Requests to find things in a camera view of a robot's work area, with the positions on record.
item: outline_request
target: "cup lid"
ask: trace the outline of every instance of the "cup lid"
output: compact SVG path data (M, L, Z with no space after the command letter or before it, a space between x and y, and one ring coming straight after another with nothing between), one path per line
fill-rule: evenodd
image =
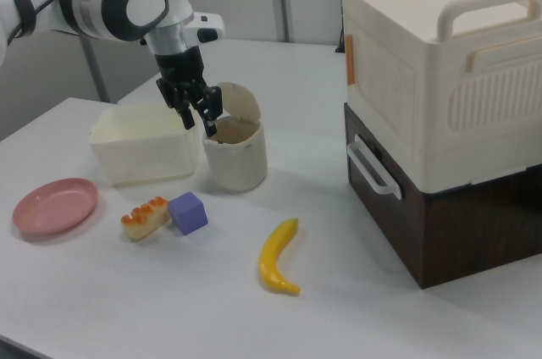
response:
M252 93L235 82L221 82L222 106L234 118L245 122L257 122L262 117L260 107Z

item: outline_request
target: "white table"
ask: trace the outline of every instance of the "white table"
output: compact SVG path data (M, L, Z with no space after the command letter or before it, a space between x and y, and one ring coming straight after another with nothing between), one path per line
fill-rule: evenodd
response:
M246 46L257 58L267 43ZM0 142L3 340L58 359L542 355L542 257L420 290L348 185L342 137L266 129L268 177L241 195L213 184L203 154L191 177L116 189L86 143L110 106L70 99ZM22 238L10 218L18 200L70 176L97 183L97 210L63 235ZM140 243L122 236L132 207L186 191L209 225L188 236L161 228ZM301 227L279 266L298 297L263 290L256 268L268 234L291 217Z
M203 45L209 85L236 82L251 90L264 127L345 137L345 55L311 44L224 40ZM163 101L159 75L119 104Z

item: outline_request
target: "white handle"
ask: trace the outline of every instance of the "white handle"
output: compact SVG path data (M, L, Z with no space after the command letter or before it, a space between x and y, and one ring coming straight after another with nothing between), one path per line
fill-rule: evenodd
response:
M442 12L440 12L437 24L437 39L438 41L450 40L453 36L454 21L466 12L521 1L529 1L527 18L525 20L540 19L542 0L451 0L444 6Z
M371 165L372 168L374 168L374 171L377 172L377 174L386 183L386 185L380 185L376 182L374 177L368 172L368 170L363 165L363 162L357 156L356 150L358 150L365 157L365 160ZM359 136L356 136L356 141L353 141L350 145L346 147L346 153L348 154L350 160L352 160L352 162L356 165L357 169L371 186L371 188L374 190L374 192L382 196L387 194L393 194L398 200L402 198L401 188L399 187L397 182L393 179L393 177L391 177L390 173L388 173L382 163L379 162L379 160L373 155L371 149L367 147L367 145L359 138Z

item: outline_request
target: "pink plate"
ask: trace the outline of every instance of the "pink plate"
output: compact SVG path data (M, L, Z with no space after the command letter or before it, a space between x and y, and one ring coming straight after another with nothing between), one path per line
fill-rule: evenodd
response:
M88 179L61 179L33 190L14 209L15 226L49 235L82 222L96 207L98 189Z

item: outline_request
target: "yellow banana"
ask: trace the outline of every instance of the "yellow banana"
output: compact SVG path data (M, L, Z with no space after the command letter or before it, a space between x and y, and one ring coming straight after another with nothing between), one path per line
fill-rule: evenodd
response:
M269 289L286 294L298 294L301 288L282 277L276 262L280 252L296 234L297 222L298 219L293 218L277 226L263 244L259 258L259 272L262 282Z

